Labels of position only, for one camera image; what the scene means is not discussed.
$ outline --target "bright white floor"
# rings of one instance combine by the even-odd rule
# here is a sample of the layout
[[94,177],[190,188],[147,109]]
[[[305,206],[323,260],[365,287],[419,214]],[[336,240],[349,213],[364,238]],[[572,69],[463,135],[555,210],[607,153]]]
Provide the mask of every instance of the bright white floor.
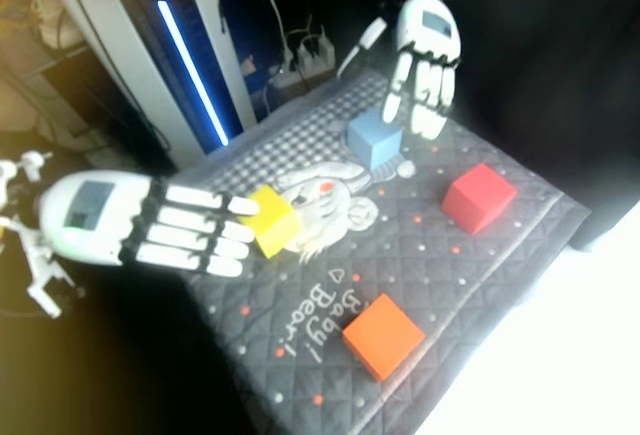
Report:
[[416,435],[640,434],[640,204],[566,248]]

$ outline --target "cartoon bear illustration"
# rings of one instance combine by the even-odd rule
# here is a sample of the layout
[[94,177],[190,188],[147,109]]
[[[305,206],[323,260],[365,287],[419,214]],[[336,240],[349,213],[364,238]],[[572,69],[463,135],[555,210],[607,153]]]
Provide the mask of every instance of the cartoon bear illustration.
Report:
[[285,248],[307,263],[341,240],[349,230],[364,231],[378,217],[378,207],[356,194],[369,186],[371,174],[355,163],[324,162],[278,178],[281,196],[298,212],[302,231]]

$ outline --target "power strip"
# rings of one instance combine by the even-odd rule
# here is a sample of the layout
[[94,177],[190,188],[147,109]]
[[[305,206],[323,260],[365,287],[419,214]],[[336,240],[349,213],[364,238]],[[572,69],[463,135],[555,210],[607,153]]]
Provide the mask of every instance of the power strip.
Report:
[[318,51],[319,53],[312,54],[301,43],[297,50],[298,69],[290,70],[288,64],[285,64],[285,69],[271,79],[271,85],[283,90],[335,70],[335,48],[324,34],[318,39]]

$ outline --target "blue cube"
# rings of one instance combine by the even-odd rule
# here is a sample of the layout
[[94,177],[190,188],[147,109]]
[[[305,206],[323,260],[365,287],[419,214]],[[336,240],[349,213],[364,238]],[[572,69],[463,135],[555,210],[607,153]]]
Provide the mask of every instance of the blue cube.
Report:
[[370,171],[400,152],[402,129],[384,123],[380,109],[370,108],[349,122],[347,145]]

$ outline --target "gray quilted fabric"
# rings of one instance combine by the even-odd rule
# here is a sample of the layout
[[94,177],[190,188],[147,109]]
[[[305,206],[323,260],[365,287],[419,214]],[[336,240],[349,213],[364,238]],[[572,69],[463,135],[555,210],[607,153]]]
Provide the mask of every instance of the gray quilted fabric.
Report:
[[[368,73],[334,88],[314,108],[290,114],[259,137],[241,138],[232,158],[214,157],[183,181],[246,195],[263,183],[278,188],[279,177],[292,170],[353,161],[342,130],[381,103],[386,83]],[[388,180],[407,161],[416,174]],[[504,216],[471,237],[439,207],[450,183],[481,162],[519,194]],[[349,231],[308,264],[292,252],[267,261],[255,251],[238,279],[185,275],[238,384],[253,394],[249,403],[257,400],[272,421],[265,431],[412,433],[473,347],[587,214],[453,121],[435,142],[405,132],[401,157],[383,170],[357,193],[377,206],[373,225]],[[427,338],[389,380],[377,383],[340,329],[383,292]]]

